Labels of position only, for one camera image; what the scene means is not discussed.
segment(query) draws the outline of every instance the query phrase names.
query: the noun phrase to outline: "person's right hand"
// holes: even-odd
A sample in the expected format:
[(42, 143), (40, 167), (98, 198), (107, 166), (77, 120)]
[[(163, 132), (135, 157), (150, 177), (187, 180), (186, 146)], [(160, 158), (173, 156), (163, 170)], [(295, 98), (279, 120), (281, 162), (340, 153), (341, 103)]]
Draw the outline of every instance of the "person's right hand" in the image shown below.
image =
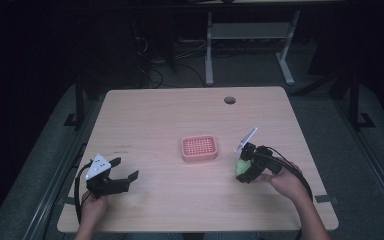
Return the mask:
[[(292, 162), (289, 163), (291, 163), (292, 166), (301, 172), (297, 165)], [(300, 180), (294, 174), (289, 172), (284, 167), (282, 167), (282, 170), (278, 174), (261, 174), (261, 179), (270, 183), (274, 189), (276, 189), (276, 191), (291, 199), (293, 202), (302, 198), (308, 198), (307, 190), (305, 189), (304, 185), (302, 185)]]

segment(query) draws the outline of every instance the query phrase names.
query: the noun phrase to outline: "perforated basket bottom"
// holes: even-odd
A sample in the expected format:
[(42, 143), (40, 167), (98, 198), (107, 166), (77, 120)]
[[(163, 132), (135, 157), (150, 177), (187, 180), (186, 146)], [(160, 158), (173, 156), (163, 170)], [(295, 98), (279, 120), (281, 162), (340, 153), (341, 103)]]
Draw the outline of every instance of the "perforated basket bottom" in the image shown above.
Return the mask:
[(217, 146), (213, 136), (197, 136), (182, 139), (184, 161), (210, 160), (217, 157)]

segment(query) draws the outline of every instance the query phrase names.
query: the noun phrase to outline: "green ball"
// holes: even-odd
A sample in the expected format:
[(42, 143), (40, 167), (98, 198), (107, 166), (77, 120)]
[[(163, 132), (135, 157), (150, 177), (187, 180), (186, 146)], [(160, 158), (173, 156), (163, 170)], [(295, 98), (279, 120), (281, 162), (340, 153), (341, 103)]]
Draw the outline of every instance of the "green ball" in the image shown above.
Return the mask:
[(245, 173), (249, 167), (251, 167), (251, 161), (244, 161), (242, 159), (239, 159), (236, 163), (236, 176)]

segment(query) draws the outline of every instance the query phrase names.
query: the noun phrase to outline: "table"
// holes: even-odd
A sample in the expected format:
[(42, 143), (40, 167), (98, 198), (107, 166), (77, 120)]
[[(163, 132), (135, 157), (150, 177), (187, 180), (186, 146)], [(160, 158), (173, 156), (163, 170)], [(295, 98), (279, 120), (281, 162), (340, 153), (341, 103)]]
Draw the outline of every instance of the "table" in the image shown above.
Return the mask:
[[(226, 104), (234, 97), (234, 104)], [(210, 232), (298, 230), (293, 204), (270, 184), (235, 179), (234, 150), (253, 127), (251, 142), (280, 151), (303, 171), (314, 196), (326, 195), (297, 119), (280, 87), (110, 91), (81, 166), (97, 153), (121, 157), (112, 179), (139, 170), (127, 193), (111, 195), (99, 231)], [(186, 163), (181, 139), (213, 135), (218, 157)], [(82, 176), (80, 194), (86, 190)], [(69, 193), (73, 197), (73, 188)], [(327, 229), (338, 227), (330, 202), (315, 206)], [(62, 232), (78, 228), (75, 207), (65, 204)]]

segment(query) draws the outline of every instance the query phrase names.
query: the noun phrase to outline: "round black hole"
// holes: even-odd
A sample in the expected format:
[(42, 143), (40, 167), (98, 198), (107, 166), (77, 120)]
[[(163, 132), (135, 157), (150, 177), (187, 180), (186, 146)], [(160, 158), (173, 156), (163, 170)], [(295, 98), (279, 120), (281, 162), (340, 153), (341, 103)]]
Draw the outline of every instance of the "round black hole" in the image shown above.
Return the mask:
[(224, 98), (224, 102), (227, 103), (227, 104), (234, 104), (236, 102), (236, 99), (234, 97), (225, 97)]

